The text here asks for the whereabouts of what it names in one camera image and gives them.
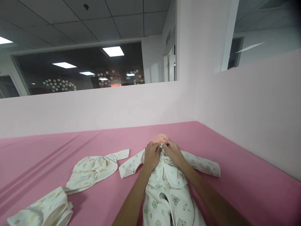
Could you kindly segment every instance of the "white baby clothing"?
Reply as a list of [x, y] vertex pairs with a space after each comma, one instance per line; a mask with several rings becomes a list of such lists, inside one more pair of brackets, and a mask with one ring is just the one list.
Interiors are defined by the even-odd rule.
[[25, 210], [9, 217], [9, 225], [22, 226], [66, 226], [73, 214], [72, 203], [62, 187], [45, 195]]
[[91, 156], [80, 160], [74, 167], [64, 188], [67, 195], [78, 193], [106, 179], [117, 169], [117, 161], [129, 157], [129, 149], [106, 156]]
[[[142, 150], [119, 167], [121, 178], [132, 175], [138, 166], [144, 163]], [[220, 177], [220, 167], [216, 162], [196, 157], [181, 151], [187, 162], [195, 169]], [[170, 160], [164, 149], [160, 160], [152, 172], [145, 188], [143, 204], [144, 225], [197, 226], [206, 225], [205, 221], [190, 196], [184, 173]]]

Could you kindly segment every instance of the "doll face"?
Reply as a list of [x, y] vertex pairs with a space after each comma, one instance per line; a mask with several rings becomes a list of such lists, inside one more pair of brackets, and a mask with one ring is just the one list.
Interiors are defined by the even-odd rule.
[[165, 134], [160, 133], [154, 138], [153, 142], [161, 144], [164, 143], [166, 140], [168, 140], [168, 137]]

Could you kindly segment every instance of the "pink table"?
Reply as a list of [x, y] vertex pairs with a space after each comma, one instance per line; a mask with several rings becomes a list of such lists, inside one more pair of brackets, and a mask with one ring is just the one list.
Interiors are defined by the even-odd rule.
[[[253, 225], [301, 225], [301, 183], [199, 122], [0, 140], [0, 224], [65, 186], [82, 158], [128, 148], [132, 157], [158, 133], [167, 134], [184, 151], [218, 162], [221, 178], [200, 174]], [[121, 179], [116, 171], [68, 196], [74, 205], [69, 225], [111, 225], [137, 176]], [[190, 188], [206, 223], [214, 225]]]

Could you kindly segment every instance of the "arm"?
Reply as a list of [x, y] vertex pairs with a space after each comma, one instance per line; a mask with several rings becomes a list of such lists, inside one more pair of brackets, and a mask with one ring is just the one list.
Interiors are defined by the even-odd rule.
[[251, 225], [189, 165], [184, 159], [180, 149], [173, 141], [165, 141], [163, 148], [169, 158], [183, 171], [187, 179], [190, 180], [207, 209], [212, 214], [217, 225]]
[[124, 225], [132, 226], [137, 225], [139, 210], [144, 195], [144, 190], [148, 179], [156, 166], [158, 165], [161, 149], [157, 151], [159, 143], [150, 142], [145, 148], [144, 164], [140, 170], [139, 176], [125, 199], [116, 219], [114, 220], [113, 226]]

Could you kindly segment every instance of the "forearm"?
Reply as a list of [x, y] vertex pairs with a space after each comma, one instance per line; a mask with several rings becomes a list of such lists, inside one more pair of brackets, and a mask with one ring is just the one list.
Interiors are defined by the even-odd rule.
[[114, 223], [115, 225], [125, 225], [132, 226], [137, 225], [139, 210], [144, 195], [144, 190], [148, 179], [151, 175], [151, 171], [144, 169], [143, 167], [140, 170], [138, 178], [126, 197], [125, 202], [123, 203]]
[[210, 184], [184, 161], [180, 169], [190, 180], [193, 187], [203, 200], [217, 225], [250, 225], [250, 223], [232, 207]]

